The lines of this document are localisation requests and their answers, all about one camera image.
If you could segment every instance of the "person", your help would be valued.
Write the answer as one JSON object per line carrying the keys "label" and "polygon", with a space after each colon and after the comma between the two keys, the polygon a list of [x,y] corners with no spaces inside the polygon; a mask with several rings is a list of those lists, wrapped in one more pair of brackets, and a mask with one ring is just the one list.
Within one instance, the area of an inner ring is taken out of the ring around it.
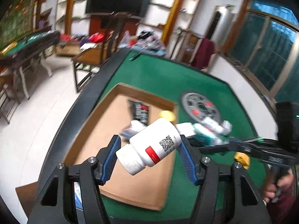
{"label": "person", "polygon": [[282,193],[276,203],[272,203],[271,199],[275,197],[277,186],[273,183],[274,175],[267,173],[262,187],[262,197],[267,203],[267,209],[273,224],[293,224],[299,220],[299,198],[295,197],[295,178],[291,170],[288,175],[282,177],[277,182],[277,186],[281,188]]}

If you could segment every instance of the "person's hand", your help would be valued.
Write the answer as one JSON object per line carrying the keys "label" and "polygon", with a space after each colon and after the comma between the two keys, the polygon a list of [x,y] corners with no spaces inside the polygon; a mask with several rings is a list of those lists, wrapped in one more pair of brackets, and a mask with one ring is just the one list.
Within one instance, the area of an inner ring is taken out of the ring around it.
{"label": "person's hand", "polygon": [[274,184],[274,175],[272,173],[267,173],[264,186],[263,186],[263,199],[268,203],[270,199],[275,197],[275,193],[277,191],[277,186],[282,188],[282,191],[287,190],[294,181],[294,175],[291,170],[289,170],[288,175],[282,177],[277,181],[277,186]]}

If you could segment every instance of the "metal screw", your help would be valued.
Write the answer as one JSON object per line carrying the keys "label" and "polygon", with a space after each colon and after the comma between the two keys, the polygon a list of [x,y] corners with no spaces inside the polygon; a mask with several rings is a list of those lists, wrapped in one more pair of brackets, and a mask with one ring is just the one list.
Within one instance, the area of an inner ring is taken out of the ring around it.
{"label": "metal screw", "polygon": [[62,169],[62,168],[64,168],[64,163],[60,163],[60,164],[58,164],[58,165],[57,165],[57,168],[58,168],[58,169]]}
{"label": "metal screw", "polygon": [[97,160],[97,159],[96,159],[94,156],[92,156],[92,157],[90,157],[90,158],[88,159],[88,162],[90,162],[90,163],[94,163],[96,160]]}
{"label": "metal screw", "polygon": [[241,167],[242,167],[242,164],[239,163],[239,162],[235,162],[235,163],[234,163],[234,166],[235,166],[236,168],[241,168]]}
{"label": "metal screw", "polygon": [[202,161],[205,162],[205,163],[208,163],[208,162],[211,161],[211,159],[210,159],[209,157],[207,157],[207,156],[204,156],[204,157],[202,158]]}

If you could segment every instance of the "white pill bottle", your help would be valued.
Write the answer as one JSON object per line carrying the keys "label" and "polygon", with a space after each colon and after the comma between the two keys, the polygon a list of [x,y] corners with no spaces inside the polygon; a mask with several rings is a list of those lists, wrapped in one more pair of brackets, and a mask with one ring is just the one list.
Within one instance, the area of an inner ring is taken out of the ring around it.
{"label": "white pill bottle", "polygon": [[181,137],[172,123],[159,118],[132,136],[129,142],[116,152],[116,156],[122,166],[135,175],[145,166],[154,166],[175,150],[181,144]]}

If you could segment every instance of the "red label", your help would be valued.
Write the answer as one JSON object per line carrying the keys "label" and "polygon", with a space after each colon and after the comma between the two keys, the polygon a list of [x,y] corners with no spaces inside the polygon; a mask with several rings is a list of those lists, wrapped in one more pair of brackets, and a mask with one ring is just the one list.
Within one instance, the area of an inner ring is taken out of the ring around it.
{"label": "red label", "polygon": [[145,152],[149,155],[149,157],[152,159],[152,161],[157,164],[158,162],[160,162],[160,158],[158,157],[158,155],[156,154],[156,152],[154,151],[154,149],[152,149],[151,146],[149,146],[147,149],[145,149]]}
{"label": "red label", "polygon": [[199,115],[199,111],[198,110],[192,110],[192,113],[195,115]]}
{"label": "red label", "polygon": [[146,107],[144,105],[141,105],[140,107],[141,107],[142,110],[148,110],[149,109],[148,107]]}

